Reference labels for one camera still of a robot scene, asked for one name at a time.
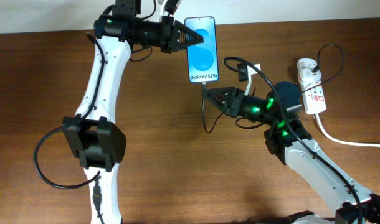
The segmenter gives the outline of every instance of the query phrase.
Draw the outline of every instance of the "white cable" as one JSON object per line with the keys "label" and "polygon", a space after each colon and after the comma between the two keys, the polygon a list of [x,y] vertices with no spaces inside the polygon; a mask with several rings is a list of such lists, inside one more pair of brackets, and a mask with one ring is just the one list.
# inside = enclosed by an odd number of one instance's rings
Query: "white cable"
{"label": "white cable", "polygon": [[[259,70],[260,64],[256,64],[255,67],[257,67]],[[245,89],[245,96],[248,96],[248,93],[250,92],[251,86],[252,86],[252,75],[258,74],[254,69],[252,69],[250,66],[247,66],[247,74],[248,74],[248,85],[247,88]]]}
{"label": "white cable", "polygon": [[323,125],[321,124],[321,121],[320,121],[319,114],[314,114],[314,119],[317,120],[317,124],[318,124],[318,126],[319,126],[319,128],[320,128],[320,131],[321,131],[326,137],[328,137],[330,140],[332,140],[332,141],[334,141],[334,142],[337,142],[337,143],[340,143],[340,144],[346,144],[346,145],[350,145],[350,146],[380,147],[380,144],[347,142],[347,141],[341,141],[341,140],[335,139],[335,138],[331,137],[329,134],[327,134],[327,132],[326,132],[325,129],[323,128]]}

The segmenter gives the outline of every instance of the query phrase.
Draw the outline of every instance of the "wire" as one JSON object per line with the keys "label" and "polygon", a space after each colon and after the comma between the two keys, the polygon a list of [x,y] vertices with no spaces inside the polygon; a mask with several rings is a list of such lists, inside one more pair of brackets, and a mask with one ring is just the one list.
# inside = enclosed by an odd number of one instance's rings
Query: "wire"
{"label": "wire", "polygon": [[138,52],[141,52],[141,51],[143,51],[145,49],[148,49],[148,48],[150,48],[150,52],[148,53],[148,55],[146,55],[145,57],[143,57],[141,59],[132,59],[132,58],[129,58],[129,61],[131,61],[131,62],[141,62],[141,61],[146,60],[147,58],[149,58],[151,56],[151,54],[153,53],[153,48],[151,46],[149,46],[149,45],[146,45],[146,46],[140,48],[139,50],[134,50],[134,51],[132,51],[132,53],[138,53]]}
{"label": "wire", "polygon": [[273,94],[275,95],[275,97],[277,99],[278,108],[280,109],[280,115],[281,115],[282,119],[284,120],[287,129],[295,136],[295,138],[297,139],[297,141],[313,156],[314,159],[318,159],[319,161],[321,161],[322,163],[324,163],[324,165],[326,165],[329,169],[331,169],[345,183],[345,185],[347,186],[347,188],[349,188],[349,191],[352,193],[353,197],[355,198],[356,204],[358,206],[358,224],[362,224],[362,222],[363,222],[362,221],[362,218],[363,218],[363,216],[362,216],[362,206],[361,206],[361,203],[360,203],[360,199],[359,199],[359,197],[358,197],[358,195],[357,195],[357,193],[356,193],[356,191],[354,189],[354,185],[351,185],[345,179],[345,177],[340,172],[338,172],[338,170],[336,170],[330,163],[328,163],[321,156],[319,156],[317,154],[317,152],[311,150],[302,141],[302,139],[300,139],[300,137],[295,133],[295,131],[290,126],[290,123],[288,122],[287,117],[285,116],[285,112],[284,112],[284,108],[283,108],[283,105],[282,105],[282,101],[278,97],[278,93],[277,93],[277,91],[276,91],[273,83],[269,80],[269,78],[261,70],[259,70],[255,65],[251,64],[250,62],[248,62],[248,61],[246,61],[246,60],[244,60],[242,58],[239,58],[239,57],[226,57],[224,59],[224,64],[226,65],[226,67],[228,67],[232,71],[235,71],[235,69],[227,64],[228,60],[235,60],[235,61],[244,63],[244,64],[248,65],[249,67],[253,68],[263,78],[263,80],[267,83],[267,85],[272,89]]}
{"label": "wire", "polygon": [[342,56],[342,64],[341,64],[341,68],[338,70],[338,72],[336,74],[334,74],[332,77],[329,77],[327,80],[321,82],[319,85],[315,85],[314,87],[311,87],[311,88],[308,88],[306,90],[303,90],[301,92],[304,93],[306,91],[309,91],[313,88],[316,88],[318,86],[321,86],[322,84],[325,84],[327,83],[328,81],[332,80],[333,78],[337,77],[337,75],[339,75],[342,70],[344,69],[344,63],[345,63],[345,54],[344,54],[344,51],[342,50],[342,48],[338,45],[338,44],[333,44],[333,43],[330,43],[330,44],[326,44],[324,46],[321,47],[321,49],[319,50],[319,52],[317,53],[317,66],[312,70],[312,72],[317,72],[319,69],[320,69],[320,52],[321,50],[323,50],[324,48],[328,47],[328,46],[334,46],[336,47],[338,50],[340,50],[340,53],[341,53],[341,56]]}
{"label": "wire", "polygon": [[204,130],[205,130],[205,132],[206,132],[207,134],[212,133],[212,131],[214,130],[215,125],[216,125],[216,123],[217,123],[217,120],[219,120],[219,118],[221,118],[222,115],[223,115],[223,113],[221,113],[221,114],[215,119],[214,124],[212,125],[211,130],[208,131],[208,130],[207,130],[207,126],[206,126],[206,124],[205,124],[205,98],[202,97],[202,125],[204,125]]}
{"label": "wire", "polygon": [[349,145],[349,146],[366,146],[366,147],[380,147],[380,144],[371,144],[371,143],[358,143],[358,142],[347,142],[347,141],[342,141],[342,140],[338,140],[336,138],[333,138],[331,137],[326,131],[325,129],[323,128],[323,125],[321,124],[321,121],[320,121],[320,117],[319,117],[319,114],[314,114],[315,117],[314,119],[317,121],[317,124],[320,128],[320,131],[326,136],[328,137],[330,140],[334,141],[334,142],[337,142],[337,143],[340,143],[340,144],[346,144],[346,145]]}
{"label": "wire", "polygon": [[108,15],[111,12],[111,10],[113,9],[113,6],[114,5],[111,5],[111,6],[108,6],[107,8],[105,8],[103,11],[103,14]]}
{"label": "wire", "polygon": [[97,217],[100,219],[100,223],[104,224],[103,216],[102,216],[102,213],[100,211],[97,211]]}
{"label": "wire", "polygon": [[89,116],[89,114],[92,112],[94,106],[95,106],[95,102],[96,102],[96,99],[97,99],[97,93],[98,93],[98,89],[100,87],[100,82],[102,80],[102,75],[103,75],[103,71],[104,71],[104,65],[105,65],[105,57],[104,57],[104,53],[103,53],[103,49],[102,47],[100,46],[100,44],[98,43],[98,41],[96,40],[96,38],[94,38],[94,36],[92,36],[90,33],[86,33],[88,39],[90,41],[92,41],[96,46],[97,48],[99,49],[100,51],[100,55],[102,56],[102,60],[101,60],[101,67],[100,67],[100,71],[99,71],[99,74],[98,74],[98,78],[97,78],[97,82],[96,82],[96,87],[95,87],[95,93],[93,94],[93,98],[92,98],[92,102],[91,104],[89,105],[88,107],[88,111],[81,117],[79,118],[78,120],[74,121],[73,123],[70,123],[70,124],[66,124],[66,125],[63,125],[61,127],[58,127],[58,128],[55,128],[51,131],[49,131],[47,134],[45,134],[40,140],[39,142],[36,144],[36,147],[35,147],[35,150],[34,150],[34,157],[33,157],[33,160],[34,160],[34,165],[35,165],[35,170],[36,172],[38,173],[39,177],[46,183],[46,184],[49,184],[50,186],[52,187],[55,187],[55,188],[58,188],[58,189],[63,189],[63,190],[71,190],[71,189],[77,189],[77,188],[80,188],[80,187],[83,187],[89,183],[91,183],[92,181],[94,181],[95,179],[98,178],[98,176],[100,175],[100,171],[97,172],[97,174],[91,178],[90,180],[88,181],[85,181],[81,184],[77,184],[77,185],[60,185],[60,184],[56,184],[54,182],[52,182],[51,180],[49,180],[43,173],[42,171],[40,170],[40,167],[39,167],[39,163],[38,163],[38,152],[39,152],[39,149],[40,147],[43,145],[43,143],[49,138],[51,137],[53,134],[55,133],[58,133],[60,131],[63,131],[71,126],[74,126],[74,125],[78,125],[79,123],[81,123],[82,121],[84,121],[86,119],[87,116]]}
{"label": "wire", "polygon": [[150,15],[148,15],[146,17],[143,17],[143,18],[139,18],[139,19],[146,20],[146,19],[148,19],[148,18],[150,18],[151,16],[154,15],[155,11],[157,10],[157,2],[156,2],[156,0],[153,0],[153,2],[154,2],[154,10],[153,10],[153,12]]}
{"label": "wire", "polygon": [[235,125],[236,125],[237,127],[239,127],[239,128],[242,128],[242,129],[255,129],[255,128],[259,128],[259,127],[261,127],[262,125],[264,125],[264,124],[260,123],[260,124],[257,124],[257,125],[255,125],[255,126],[251,126],[251,127],[241,126],[241,125],[238,124],[238,122],[239,122],[240,120],[242,120],[242,119],[245,119],[245,118],[237,118],[236,121],[235,121]]}
{"label": "wire", "polygon": [[273,131],[274,129],[276,128],[276,125],[278,125],[280,122],[279,120],[275,119],[272,123],[272,125],[270,126],[270,129],[269,129],[269,139],[272,138],[272,134],[273,134]]}
{"label": "wire", "polygon": [[[207,83],[202,83],[202,88],[201,88],[201,91],[203,92],[204,90],[207,89]],[[214,124],[212,125],[212,128],[211,130],[207,130],[207,125],[205,124],[205,98],[204,96],[202,96],[202,108],[201,108],[201,117],[202,117],[202,125],[204,126],[204,130],[207,134],[211,134],[212,131],[214,130],[215,128],[215,125],[217,123],[217,121],[219,120],[219,118],[221,118],[221,116],[223,115],[223,113],[221,113],[214,121]]]}
{"label": "wire", "polygon": [[97,218],[100,219],[100,222],[104,224],[103,220],[103,214],[101,213],[101,205],[102,205],[102,189],[100,188],[99,185],[99,180],[100,177],[97,177],[95,180],[95,185],[93,186],[93,205],[95,206],[95,210],[97,212]]}

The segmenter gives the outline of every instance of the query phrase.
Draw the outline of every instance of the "white power strip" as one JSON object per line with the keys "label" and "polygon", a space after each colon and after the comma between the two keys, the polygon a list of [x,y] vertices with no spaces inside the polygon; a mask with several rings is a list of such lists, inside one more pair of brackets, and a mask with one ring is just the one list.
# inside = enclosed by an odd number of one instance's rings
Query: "white power strip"
{"label": "white power strip", "polygon": [[310,89],[304,93],[302,93],[303,104],[305,105],[305,113],[313,114],[313,118],[316,120],[320,131],[330,140],[340,143],[346,144],[350,146],[366,146],[366,147],[380,147],[380,144],[370,144],[370,143],[358,143],[358,142],[348,142],[338,140],[336,138],[331,137],[323,128],[321,124],[319,113],[325,111],[326,101],[325,96],[323,94],[323,88],[320,86],[315,87],[321,83],[321,73],[317,71],[315,73],[312,70],[316,67],[317,63],[313,59],[303,58],[297,62],[298,68],[298,81],[301,85],[301,91],[305,91]]}
{"label": "white power strip", "polygon": [[305,113],[307,114],[317,114],[327,109],[325,96],[323,94],[323,87],[320,85],[314,88],[321,83],[320,71],[315,73],[312,72],[316,65],[317,63],[315,60],[308,58],[300,59],[297,62],[298,81],[301,85],[301,91],[312,88],[302,93]]}

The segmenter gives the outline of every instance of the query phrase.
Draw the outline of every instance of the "smartphone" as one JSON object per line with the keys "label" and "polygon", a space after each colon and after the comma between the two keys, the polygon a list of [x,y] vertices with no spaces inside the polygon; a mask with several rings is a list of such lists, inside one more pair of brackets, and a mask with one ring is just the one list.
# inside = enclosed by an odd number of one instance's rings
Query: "smartphone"
{"label": "smartphone", "polygon": [[192,17],[184,25],[204,38],[204,43],[187,47],[189,80],[191,83],[213,82],[219,79],[215,19]]}

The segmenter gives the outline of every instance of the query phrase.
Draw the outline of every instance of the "wooden table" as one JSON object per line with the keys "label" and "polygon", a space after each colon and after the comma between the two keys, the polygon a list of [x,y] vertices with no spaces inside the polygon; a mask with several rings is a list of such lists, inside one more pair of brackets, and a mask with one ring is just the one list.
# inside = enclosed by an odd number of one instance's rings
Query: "wooden table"
{"label": "wooden table", "polygon": [[[324,86],[326,130],[344,140],[380,142],[380,19],[217,26],[221,78],[210,87],[245,88],[223,65],[227,56],[260,63],[275,83],[296,82],[297,60],[316,58],[328,42],[342,46],[346,61],[344,72]],[[32,153],[47,131],[74,115],[93,53],[85,31],[0,35],[0,223],[90,223],[88,188],[46,185]],[[340,59],[336,49],[322,53],[323,79]],[[201,87],[189,83],[186,63],[186,51],[155,49],[148,60],[126,66],[116,108],[128,140],[118,174],[125,223],[230,223],[304,210],[331,217],[309,185],[268,152],[267,126],[243,130],[224,117],[212,134],[204,132]],[[269,92],[259,77],[254,86],[258,96]],[[210,126],[219,112],[206,109]],[[380,194],[380,148],[334,143],[311,116],[300,118],[330,158]],[[62,134],[45,143],[39,159],[60,184],[85,180]]]}

